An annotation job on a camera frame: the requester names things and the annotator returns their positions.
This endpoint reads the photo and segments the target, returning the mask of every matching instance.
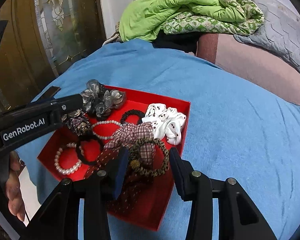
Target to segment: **gray quilted blanket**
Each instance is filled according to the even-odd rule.
[[[283,8],[266,0],[254,0],[265,14],[265,23],[250,36],[234,38],[261,46],[282,58],[300,73],[300,19],[285,14]]]

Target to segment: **metal screw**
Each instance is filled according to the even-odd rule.
[[[103,177],[103,176],[105,176],[106,174],[107,174],[107,172],[104,171],[104,170],[101,170],[101,171],[98,171],[98,172],[97,172],[97,175],[98,175],[99,177]]]
[[[201,176],[201,172],[200,171],[192,171],[191,174],[192,174],[192,176],[194,176],[196,178]]]
[[[71,182],[71,179],[69,179],[69,178],[65,178],[62,180],[63,185],[68,185],[70,182]]]
[[[231,185],[234,185],[234,184],[237,183],[237,181],[234,178],[229,178],[228,183],[231,184]]]

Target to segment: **table covered with blue cloth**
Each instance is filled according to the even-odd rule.
[[[288,240],[294,234],[300,225],[300,106],[203,59],[154,49],[140,39],[103,46],[74,63],[43,92],[53,85],[61,87],[55,98],[73,95],[82,92],[90,79],[190,101],[182,158],[210,178],[236,178],[278,239]],[[36,158],[51,135],[17,150],[37,186],[40,203],[58,183]],[[191,203],[183,202],[174,188],[158,232],[109,216],[111,237],[185,239],[190,209]],[[82,212],[81,203],[80,240]],[[214,201],[213,240],[217,239],[218,202]]]

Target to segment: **red box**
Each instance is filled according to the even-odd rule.
[[[190,102],[126,88],[111,86],[105,87],[109,89],[118,89],[120,91],[124,91],[127,95],[127,102],[120,109],[114,109],[109,116],[109,120],[120,121],[123,113],[130,109],[138,109],[145,113],[148,105],[152,103],[163,103],[167,107],[175,107],[177,108],[178,112],[185,114],[187,116],[187,119],[185,127],[181,132],[182,140],[181,143],[177,145],[178,152],[181,156],[186,138],[186,130],[190,112]],[[137,123],[137,120],[137,116],[129,116],[127,122]],[[91,123],[95,123],[96,119],[91,118],[90,121]],[[116,126],[115,124],[97,125],[94,128],[94,131],[99,135],[109,136],[117,128],[118,126]],[[73,181],[83,179],[83,176],[85,175],[89,167],[88,165],[82,164],[82,166],[75,173],[68,176],[63,176],[55,169],[54,158],[59,147],[61,145],[65,145],[68,142],[76,142],[76,139],[77,136],[75,134],[70,132],[70,130],[68,130],[66,127],[63,127],[55,131],[53,136],[50,138],[50,140],[38,156],[39,161],[52,173],[52,175],[58,181],[61,181],[65,177],[71,178]],[[166,137],[163,139],[163,141],[165,142],[165,146],[167,149],[173,147],[173,145],[167,143]],[[88,161],[94,161],[100,153],[99,144],[96,141],[83,142],[82,147],[84,149],[84,156]],[[61,154],[59,163],[62,168],[69,169],[77,162],[77,160],[78,157],[75,153],[75,150],[73,148],[68,148],[65,149]],[[162,160],[162,154],[155,154],[155,169],[161,167]],[[166,211],[173,185],[174,180],[171,169],[169,168],[165,175],[155,177],[151,187],[144,190],[140,194],[137,203],[134,205],[134,209],[131,210],[129,214],[117,215],[111,212],[110,214],[134,225],[157,231]]]

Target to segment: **green patterned quilt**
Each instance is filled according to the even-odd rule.
[[[263,21],[262,11],[251,0],[135,0],[122,14],[119,33],[123,41],[153,41],[161,29],[166,34],[250,35]]]

